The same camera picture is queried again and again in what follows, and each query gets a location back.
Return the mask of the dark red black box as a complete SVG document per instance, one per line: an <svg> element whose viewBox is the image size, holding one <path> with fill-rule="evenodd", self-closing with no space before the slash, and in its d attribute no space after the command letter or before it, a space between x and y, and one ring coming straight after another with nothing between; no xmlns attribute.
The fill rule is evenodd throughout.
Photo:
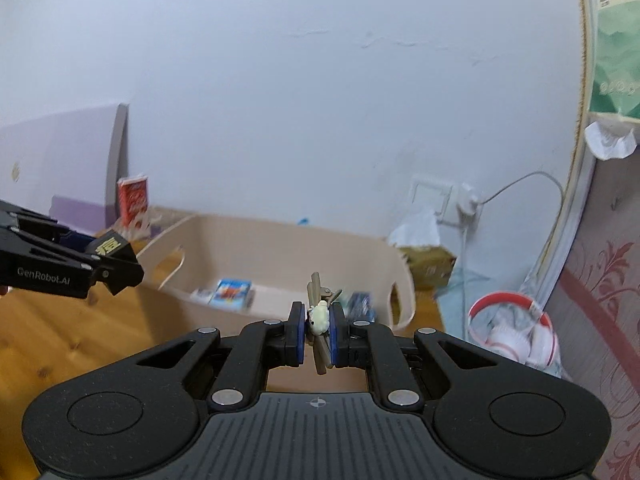
<svg viewBox="0 0 640 480"><path fill-rule="evenodd" d="M374 307L372 307L371 295L368 292L353 292L346 307L346 318L349 321L368 321L373 323L376 319Z"/></svg>

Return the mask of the red white headphones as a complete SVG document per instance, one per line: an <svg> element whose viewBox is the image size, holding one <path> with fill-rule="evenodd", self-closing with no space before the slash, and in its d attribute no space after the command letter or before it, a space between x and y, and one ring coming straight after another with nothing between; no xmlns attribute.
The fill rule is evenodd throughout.
<svg viewBox="0 0 640 480"><path fill-rule="evenodd" d="M551 318L520 292L491 292L469 308L471 340L486 350L548 370L560 345Z"/></svg>

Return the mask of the beige plastic storage bin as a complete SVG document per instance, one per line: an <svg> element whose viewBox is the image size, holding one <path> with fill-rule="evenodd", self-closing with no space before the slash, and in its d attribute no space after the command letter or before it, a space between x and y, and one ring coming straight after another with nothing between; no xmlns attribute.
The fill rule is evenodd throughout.
<svg viewBox="0 0 640 480"><path fill-rule="evenodd" d="M250 322L288 317L307 298L311 274L322 286L366 292L378 322L403 330L416 314L414 287L401 252L384 240L296 226L194 214L163 230L139 252L137 293L153 337L164 341L201 326L234 335ZM219 281L249 281L250 304L232 312L196 301Z"/></svg>

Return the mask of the black box gold emblem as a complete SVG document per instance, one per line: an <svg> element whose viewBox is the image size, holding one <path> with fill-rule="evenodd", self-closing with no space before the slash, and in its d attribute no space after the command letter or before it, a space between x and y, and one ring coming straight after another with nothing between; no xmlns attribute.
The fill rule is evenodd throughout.
<svg viewBox="0 0 640 480"><path fill-rule="evenodd" d="M85 253L137 263L136 253L125 237L113 230L96 237L85 248Z"/></svg>

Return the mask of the purple white headboard panel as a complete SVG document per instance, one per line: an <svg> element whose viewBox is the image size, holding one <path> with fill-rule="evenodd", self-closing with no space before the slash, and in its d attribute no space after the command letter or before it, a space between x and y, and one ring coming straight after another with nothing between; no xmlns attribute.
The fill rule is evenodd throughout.
<svg viewBox="0 0 640 480"><path fill-rule="evenodd" d="M88 234L117 217L128 106L108 104L1 128L1 199Z"/></svg>

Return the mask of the small white figurine keychain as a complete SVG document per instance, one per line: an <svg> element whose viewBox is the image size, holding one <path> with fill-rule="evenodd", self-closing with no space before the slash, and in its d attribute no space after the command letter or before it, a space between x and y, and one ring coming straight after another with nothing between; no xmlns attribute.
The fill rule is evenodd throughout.
<svg viewBox="0 0 640 480"><path fill-rule="evenodd" d="M340 306L338 298L342 292L324 286L318 272L311 274L307 283L306 338L314 352L314 366L319 375L325 375L337 360L331 307Z"/></svg>

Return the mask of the green tissue box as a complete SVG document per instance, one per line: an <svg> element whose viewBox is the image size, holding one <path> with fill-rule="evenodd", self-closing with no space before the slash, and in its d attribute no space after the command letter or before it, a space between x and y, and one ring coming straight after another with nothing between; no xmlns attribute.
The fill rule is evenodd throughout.
<svg viewBox="0 0 640 480"><path fill-rule="evenodd" d="M623 159L639 145L639 0L600 0L585 130L593 156Z"/></svg>

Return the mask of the light blue cloth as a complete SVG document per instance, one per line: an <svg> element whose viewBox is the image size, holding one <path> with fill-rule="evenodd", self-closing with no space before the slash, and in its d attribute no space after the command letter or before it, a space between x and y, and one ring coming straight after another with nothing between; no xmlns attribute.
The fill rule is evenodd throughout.
<svg viewBox="0 0 640 480"><path fill-rule="evenodd" d="M435 292L445 330L499 356L570 379L550 316L532 297L499 290L486 276L454 270Z"/></svg>

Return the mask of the red milk carton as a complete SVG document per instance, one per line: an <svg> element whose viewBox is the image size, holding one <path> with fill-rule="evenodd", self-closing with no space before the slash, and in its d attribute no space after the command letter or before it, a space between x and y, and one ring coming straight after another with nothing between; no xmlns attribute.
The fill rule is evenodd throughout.
<svg viewBox="0 0 640 480"><path fill-rule="evenodd" d="M127 240L140 240L151 234L148 178L120 178L117 181L119 222Z"/></svg>

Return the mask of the olive brown tissue box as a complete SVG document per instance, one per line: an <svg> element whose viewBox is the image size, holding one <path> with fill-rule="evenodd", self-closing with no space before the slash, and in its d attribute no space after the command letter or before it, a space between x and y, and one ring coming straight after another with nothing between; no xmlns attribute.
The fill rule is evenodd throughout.
<svg viewBox="0 0 640 480"><path fill-rule="evenodd" d="M401 252L416 290L448 285L457 257L442 246L431 206L411 206L388 234L386 242Z"/></svg>

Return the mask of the blue cartoon card box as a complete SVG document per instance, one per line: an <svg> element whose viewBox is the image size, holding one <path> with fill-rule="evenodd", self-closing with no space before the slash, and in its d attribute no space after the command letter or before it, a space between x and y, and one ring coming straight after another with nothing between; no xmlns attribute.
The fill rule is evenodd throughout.
<svg viewBox="0 0 640 480"><path fill-rule="evenodd" d="M217 309L239 311L248 305L251 291L250 281L223 278L218 282L208 304Z"/></svg>

